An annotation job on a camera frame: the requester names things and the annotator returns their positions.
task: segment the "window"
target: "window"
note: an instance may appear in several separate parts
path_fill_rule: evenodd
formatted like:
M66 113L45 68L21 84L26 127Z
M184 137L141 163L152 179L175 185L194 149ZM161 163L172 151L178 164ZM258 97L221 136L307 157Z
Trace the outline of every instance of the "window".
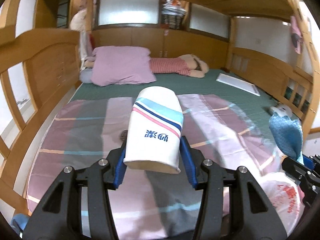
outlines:
M229 37L229 17L201 5L192 4L190 29Z
M100 0L99 25L157 24L159 0Z

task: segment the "metal screw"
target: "metal screw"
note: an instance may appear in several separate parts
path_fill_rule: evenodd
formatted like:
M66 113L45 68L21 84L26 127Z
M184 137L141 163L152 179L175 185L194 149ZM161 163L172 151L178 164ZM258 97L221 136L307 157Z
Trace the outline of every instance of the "metal screw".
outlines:
M244 166L240 166L238 169L241 173L246 173L248 171L248 169Z
M101 159L101 160L99 160L99 165L100 166L106 166L107 164L108 164L108 160L106 160L106 159Z
M64 167L63 171L65 173L70 173L72 171L72 167L71 166L66 166L66 167Z
M210 159L205 159L205 160L203 161L203 164L204 164L205 166L211 166L211 165L213 164L213 161L210 160Z

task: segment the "green mat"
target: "green mat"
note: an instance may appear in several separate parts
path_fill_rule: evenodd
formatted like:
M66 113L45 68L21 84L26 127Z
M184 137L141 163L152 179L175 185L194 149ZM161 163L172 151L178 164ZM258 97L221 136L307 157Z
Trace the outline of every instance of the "green mat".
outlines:
M173 90L177 95L183 94L215 94L239 106L246 115L258 126L265 138L272 142L273 136L269 129L270 115L266 109L276 106L276 101L259 89L260 97L241 89L216 81L222 70L211 69L204 78L192 78L178 74L156 74L157 81L141 85L109 85L98 87L93 84L82 84L73 100L99 100L114 97L137 97L139 92L147 87L162 86Z

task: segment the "white paper cup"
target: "white paper cup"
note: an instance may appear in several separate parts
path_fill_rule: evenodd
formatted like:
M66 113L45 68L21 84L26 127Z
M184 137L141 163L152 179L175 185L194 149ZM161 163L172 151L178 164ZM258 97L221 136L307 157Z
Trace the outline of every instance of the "white paper cup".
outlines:
M142 90L130 116L124 164L131 169L179 173L182 124L182 110L172 90Z

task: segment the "purple pillow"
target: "purple pillow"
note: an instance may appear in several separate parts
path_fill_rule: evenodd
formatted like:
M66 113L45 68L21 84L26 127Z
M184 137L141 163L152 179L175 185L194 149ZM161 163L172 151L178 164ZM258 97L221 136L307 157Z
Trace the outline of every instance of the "purple pillow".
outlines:
M156 81L149 67L149 49L131 46L104 46L93 50L96 56L92 71L92 83L98 86L110 84L143 84Z

